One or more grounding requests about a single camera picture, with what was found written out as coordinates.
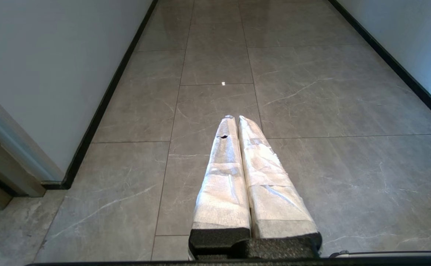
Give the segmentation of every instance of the gray marble tile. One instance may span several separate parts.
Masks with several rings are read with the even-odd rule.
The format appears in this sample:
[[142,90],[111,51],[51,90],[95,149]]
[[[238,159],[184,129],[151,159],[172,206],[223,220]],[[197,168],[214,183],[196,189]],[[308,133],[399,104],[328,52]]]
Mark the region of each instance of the gray marble tile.
[[14,198],[0,211],[0,266],[32,263],[66,191]]
[[192,24],[239,23],[237,0],[195,0]]
[[136,50],[185,49],[192,8],[193,0],[158,2]]
[[248,47],[365,43],[323,0],[242,1],[240,12]]
[[93,142],[169,141],[184,51],[134,54]]
[[431,133],[431,111],[366,45],[249,55],[267,138]]
[[188,260],[189,236],[157,236],[151,260]]
[[270,140],[322,256],[431,250],[431,135]]
[[36,262],[150,260],[168,145],[92,144]]
[[225,115],[259,124],[252,84],[181,86],[157,235],[189,234],[212,142]]
[[252,83],[241,23],[192,25],[182,85]]

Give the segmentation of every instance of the hallway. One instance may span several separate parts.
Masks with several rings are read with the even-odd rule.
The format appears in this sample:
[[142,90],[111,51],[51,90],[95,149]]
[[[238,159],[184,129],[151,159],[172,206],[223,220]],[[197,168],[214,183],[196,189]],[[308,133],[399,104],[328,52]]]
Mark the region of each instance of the hallway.
[[0,212],[23,230],[0,265],[186,259],[228,114],[261,125],[322,256],[431,250],[431,111],[328,1],[159,0],[72,188]]

